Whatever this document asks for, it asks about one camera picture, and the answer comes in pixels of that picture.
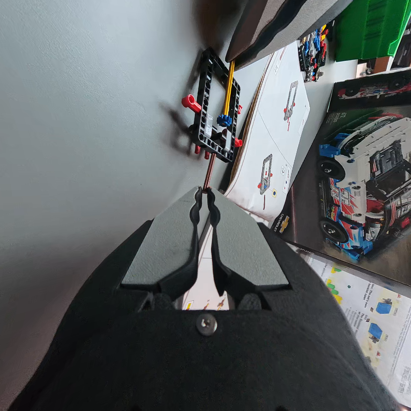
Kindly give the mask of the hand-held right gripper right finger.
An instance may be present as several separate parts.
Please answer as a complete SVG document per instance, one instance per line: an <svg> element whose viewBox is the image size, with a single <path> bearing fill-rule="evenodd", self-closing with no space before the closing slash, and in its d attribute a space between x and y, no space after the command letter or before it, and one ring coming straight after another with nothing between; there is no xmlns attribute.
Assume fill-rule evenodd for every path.
<svg viewBox="0 0 411 411"><path fill-rule="evenodd" d="M207 189L214 284L219 295L287 289L287 280L259 224L219 191Z"/></svg>

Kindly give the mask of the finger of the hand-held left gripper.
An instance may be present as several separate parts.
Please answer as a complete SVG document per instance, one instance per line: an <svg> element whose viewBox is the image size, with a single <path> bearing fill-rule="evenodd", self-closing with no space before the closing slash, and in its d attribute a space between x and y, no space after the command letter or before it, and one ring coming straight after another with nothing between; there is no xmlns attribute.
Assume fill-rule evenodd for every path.
<svg viewBox="0 0 411 411"><path fill-rule="evenodd" d="M292 22L301 7L300 0L248 1L232 36L226 62L255 57Z"/></svg>
<svg viewBox="0 0 411 411"><path fill-rule="evenodd" d="M235 62L256 62L275 53L334 20L351 2L351 0L302 0L302 7L297 16L286 28L275 35L267 47L253 58L249 57L245 61L237 58Z"/></svg>

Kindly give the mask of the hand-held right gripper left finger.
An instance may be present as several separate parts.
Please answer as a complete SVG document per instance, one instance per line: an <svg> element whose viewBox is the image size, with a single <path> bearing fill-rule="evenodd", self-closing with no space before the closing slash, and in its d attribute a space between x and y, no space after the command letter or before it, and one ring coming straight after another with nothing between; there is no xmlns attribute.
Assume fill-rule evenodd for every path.
<svg viewBox="0 0 411 411"><path fill-rule="evenodd" d="M202 195L202 187L194 187L153 219L122 287L180 297L194 285Z"/></svg>

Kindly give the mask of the yellow lego axle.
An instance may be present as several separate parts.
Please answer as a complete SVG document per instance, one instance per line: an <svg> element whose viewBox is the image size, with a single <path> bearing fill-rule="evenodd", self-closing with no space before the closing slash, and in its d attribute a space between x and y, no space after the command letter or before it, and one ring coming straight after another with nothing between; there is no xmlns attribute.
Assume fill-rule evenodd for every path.
<svg viewBox="0 0 411 411"><path fill-rule="evenodd" d="M226 91L225 91L225 99L224 99L224 106L223 106L223 115L227 116L229 114L229 104L231 98L231 89L234 77L234 69L235 69L235 60L232 60L229 64L229 74L226 83Z"/></svg>

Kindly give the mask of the brown lego axle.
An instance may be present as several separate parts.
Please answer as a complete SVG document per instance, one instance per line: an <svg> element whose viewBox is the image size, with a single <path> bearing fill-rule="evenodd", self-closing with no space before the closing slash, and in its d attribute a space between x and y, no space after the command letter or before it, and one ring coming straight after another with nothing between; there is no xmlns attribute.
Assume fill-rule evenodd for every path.
<svg viewBox="0 0 411 411"><path fill-rule="evenodd" d="M206 193L208 187L210 186L210 181L211 181L211 176L213 173L213 168L214 168L214 163L216 159L216 154L212 153L210 154L209 152L206 152L207 155L209 155L207 158L209 158L209 163L208 163L208 168L205 176L205 180L203 183L203 192Z"/></svg>

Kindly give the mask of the black lego frame assembly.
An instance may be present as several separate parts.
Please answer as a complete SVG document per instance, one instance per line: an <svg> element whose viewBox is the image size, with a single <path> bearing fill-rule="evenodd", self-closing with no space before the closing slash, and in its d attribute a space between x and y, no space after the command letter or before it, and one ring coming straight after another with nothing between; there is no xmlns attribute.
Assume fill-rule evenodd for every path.
<svg viewBox="0 0 411 411"><path fill-rule="evenodd" d="M226 89L228 74L229 69L221 58L211 47L207 48L201 54L197 97L187 95L182 99L182 105L194 112L194 122L189 131L196 146L195 153L203 149L210 154L215 153L218 159L226 163L234 161L234 149L242 145L236 136L241 90L236 79L233 78L229 104L228 115L233 120L231 126L219 126L217 119L214 120L208 112L208 106L213 80Z"/></svg>

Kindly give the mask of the pile of loose lego pieces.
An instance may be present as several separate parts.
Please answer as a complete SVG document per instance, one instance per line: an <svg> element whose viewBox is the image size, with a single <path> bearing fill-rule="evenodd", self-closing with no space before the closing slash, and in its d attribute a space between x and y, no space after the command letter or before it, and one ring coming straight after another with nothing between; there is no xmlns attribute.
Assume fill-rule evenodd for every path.
<svg viewBox="0 0 411 411"><path fill-rule="evenodd" d="M298 57L304 82L317 82L324 74L326 64L328 25L325 24L300 40Z"/></svg>

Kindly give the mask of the lego instruction booklet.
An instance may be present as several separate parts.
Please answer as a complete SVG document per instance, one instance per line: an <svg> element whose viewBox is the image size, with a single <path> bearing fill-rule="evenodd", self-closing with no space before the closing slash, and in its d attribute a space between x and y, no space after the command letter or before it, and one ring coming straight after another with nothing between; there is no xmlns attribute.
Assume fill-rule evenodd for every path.
<svg viewBox="0 0 411 411"><path fill-rule="evenodd" d="M290 186L302 130L310 112L295 42L267 61L243 132L224 197L268 226L280 215ZM227 292L219 295L213 278L211 240L206 226L200 249L198 280L182 300L184 310L227 310Z"/></svg>

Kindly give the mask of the black lego set box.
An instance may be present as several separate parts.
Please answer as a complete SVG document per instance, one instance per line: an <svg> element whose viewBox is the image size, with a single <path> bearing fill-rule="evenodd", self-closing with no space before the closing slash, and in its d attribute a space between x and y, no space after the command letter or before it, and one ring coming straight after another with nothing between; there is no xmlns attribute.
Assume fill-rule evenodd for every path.
<svg viewBox="0 0 411 411"><path fill-rule="evenodd" d="M289 244L410 286L410 69L334 84L271 229Z"/></svg>

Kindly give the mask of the green plastic bin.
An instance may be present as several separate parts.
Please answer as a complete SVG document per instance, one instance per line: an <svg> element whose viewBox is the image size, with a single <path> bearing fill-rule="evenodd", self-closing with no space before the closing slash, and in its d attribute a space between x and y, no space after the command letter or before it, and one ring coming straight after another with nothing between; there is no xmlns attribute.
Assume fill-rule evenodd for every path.
<svg viewBox="0 0 411 411"><path fill-rule="evenodd" d="M411 14L409 0L354 0L338 16L335 60L394 57Z"/></svg>

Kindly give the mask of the printed paper leaflet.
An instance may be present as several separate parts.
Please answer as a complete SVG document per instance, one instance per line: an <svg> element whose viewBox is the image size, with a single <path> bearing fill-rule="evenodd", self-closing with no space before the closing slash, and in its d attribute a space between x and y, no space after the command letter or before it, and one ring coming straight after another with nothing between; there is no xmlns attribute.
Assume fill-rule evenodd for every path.
<svg viewBox="0 0 411 411"><path fill-rule="evenodd" d="M411 302L394 287L290 246L334 296L376 375L394 398L411 405Z"/></svg>

